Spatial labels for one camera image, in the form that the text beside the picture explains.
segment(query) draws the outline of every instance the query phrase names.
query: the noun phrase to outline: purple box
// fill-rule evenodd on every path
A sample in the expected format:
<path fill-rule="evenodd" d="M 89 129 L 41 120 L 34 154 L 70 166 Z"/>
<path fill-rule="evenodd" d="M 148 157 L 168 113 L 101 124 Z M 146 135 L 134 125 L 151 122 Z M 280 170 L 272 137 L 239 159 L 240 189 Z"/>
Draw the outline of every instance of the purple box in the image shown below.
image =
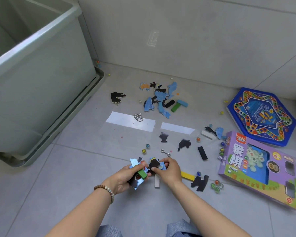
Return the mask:
<path fill-rule="evenodd" d="M 278 149 L 230 131 L 218 174 L 296 209 L 296 158 Z"/>

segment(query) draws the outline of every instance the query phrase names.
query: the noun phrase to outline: yellow wooden block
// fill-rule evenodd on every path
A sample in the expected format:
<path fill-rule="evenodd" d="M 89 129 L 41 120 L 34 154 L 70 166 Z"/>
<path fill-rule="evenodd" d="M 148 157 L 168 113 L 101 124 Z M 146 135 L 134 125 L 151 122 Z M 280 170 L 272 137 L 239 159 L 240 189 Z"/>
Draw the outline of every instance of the yellow wooden block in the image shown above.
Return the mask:
<path fill-rule="evenodd" d="M 195 179 L 194 175 L 190 175 L 190 174 L 182 172 L 182 171 L 181 171 L 181 176 L 182 176 L 182 178 L 189 179 L 191 181 L 194 181 L 194 179 Z"/>

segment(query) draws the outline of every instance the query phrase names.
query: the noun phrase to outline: forearm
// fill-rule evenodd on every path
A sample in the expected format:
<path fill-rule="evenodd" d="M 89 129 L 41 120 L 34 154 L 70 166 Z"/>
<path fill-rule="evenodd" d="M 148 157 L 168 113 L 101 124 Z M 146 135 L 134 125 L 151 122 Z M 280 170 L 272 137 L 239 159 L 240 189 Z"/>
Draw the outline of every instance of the forearm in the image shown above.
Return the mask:
<path fill-rule="evenodd" d="M 197 196 L 184 183 L 175 183 L 171 187 L 171 190 L 186 214 L 204 237 L 250 236 L 243 229 Z"/>
<path fill-rule="evenodd" d="M 47 237 L 95 237 L 110 203 L 110 193 L 102 188 L 96 189 L 62 219 Z"/>

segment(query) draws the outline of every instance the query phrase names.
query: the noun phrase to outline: red circle sticker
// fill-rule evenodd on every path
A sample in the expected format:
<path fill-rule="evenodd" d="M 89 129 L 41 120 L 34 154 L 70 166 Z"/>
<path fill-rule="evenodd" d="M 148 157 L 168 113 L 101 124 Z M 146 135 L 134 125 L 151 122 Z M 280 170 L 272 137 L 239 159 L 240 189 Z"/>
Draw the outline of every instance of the red circle sticker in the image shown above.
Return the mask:
<path fill-rule="evenodd" d="M 287 197 L 287 198 L 286 198 L 286 202 L 289 203 L 289 204 L 291 204 L 291 203 L 293 202 L 293 200 L 292 200 L 292 198 Z"/>

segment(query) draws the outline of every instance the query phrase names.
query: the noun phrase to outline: small white game piece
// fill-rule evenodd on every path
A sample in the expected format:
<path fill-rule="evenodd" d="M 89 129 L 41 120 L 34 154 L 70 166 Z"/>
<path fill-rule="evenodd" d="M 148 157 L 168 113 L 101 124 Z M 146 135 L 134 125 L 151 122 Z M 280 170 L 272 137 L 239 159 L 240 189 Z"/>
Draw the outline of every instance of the small white game piece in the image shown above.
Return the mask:
<path fill-rule="evenodd" d="M 155 174 L 155 188 L 160 187 L 160 178 L 157 174 Z"/>
<path fill-rule="evenodd" d="M 204 130 L 202 130 L 201 134 L 211 140 L 216 137 L 214 134 L 209 133 L 208 131 L 204 131 Z"/>

